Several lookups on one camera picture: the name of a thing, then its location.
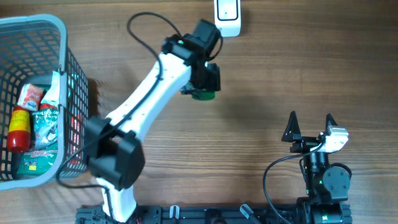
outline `green object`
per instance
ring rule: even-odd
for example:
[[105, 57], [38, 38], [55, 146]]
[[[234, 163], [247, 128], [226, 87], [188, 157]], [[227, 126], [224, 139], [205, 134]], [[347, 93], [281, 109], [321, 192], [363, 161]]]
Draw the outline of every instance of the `green object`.
[[44, 109], [32, 113], [34, 146], [22, 155], [18, 175], [42, 175], [47, 172], [58, 153], [58, 111]]
[[192, 98], [195, 100], [212, 100], [216, 97], [215, 92], [195, 92], [192, 93]]

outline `basket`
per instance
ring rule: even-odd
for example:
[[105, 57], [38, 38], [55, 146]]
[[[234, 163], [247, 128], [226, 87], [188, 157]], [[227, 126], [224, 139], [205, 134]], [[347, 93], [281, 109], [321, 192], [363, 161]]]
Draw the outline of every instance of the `basket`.
[[[60, 76], [58, 154], [43, 175], [20, 179], [21, 154], [7, 151], [12, 108], [25, 83], [51, 85]], [[52, 179], [61, 163], [83, 145], [88, 119], [88, 80], [67, 45], [67, 29], [57, 17], [40, 14], [0, 19], [0, 190], [34, 187]], [[78, 177], [86, 170], [83, 155], [64, 168], [61, 178]]]

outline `wood grain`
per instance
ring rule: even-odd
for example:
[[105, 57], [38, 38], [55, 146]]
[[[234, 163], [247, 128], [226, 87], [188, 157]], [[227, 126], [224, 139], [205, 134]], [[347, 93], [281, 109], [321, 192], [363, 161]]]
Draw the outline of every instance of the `wood grain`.
[[[154, 63], [126, 32], [129, 16], [158, 12], [182, 32], [213, 20], [212, 2], [5, 6], [0, 16], [51, 13], [68, 27], [69, 45], [98, 93], [98, 112], [122, 103]], [[302, 133], [318, 134], [325, 115], [347, 126], [350, 142], [331, 155], [354, 176], [355, 223], [398, 219], [398, 17], [392, 1], [244, 1], [239, 37], [215, 60], [222, 91], [213, 101], [176, 94], [144, 143], [146, 167], [135, 185], [141, 205], [265, 203], [262, 173], [289, 155], [280, 137], [292, 110]], [[172, 34], [147, 17], [133, 28], [160, 49]], [[298, 161], [269, 174], [275, 202], [305, 195]], [[77, 180], [86, 182], [87, 175]], [[48, 184], [0, 192], [0, 223], [73, 223], [75, 209], [101, 203], [97, 190]]]

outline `red and yellow bottle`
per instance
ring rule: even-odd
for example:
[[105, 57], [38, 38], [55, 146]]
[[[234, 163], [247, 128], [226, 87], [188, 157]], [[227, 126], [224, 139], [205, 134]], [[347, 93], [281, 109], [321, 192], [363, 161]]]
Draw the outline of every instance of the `red and yellow bottle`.
[[29, 112], [20, 106], [12, 111], [7, 136], [7, 150], [14, 153], [27, 152], [30, 149]]

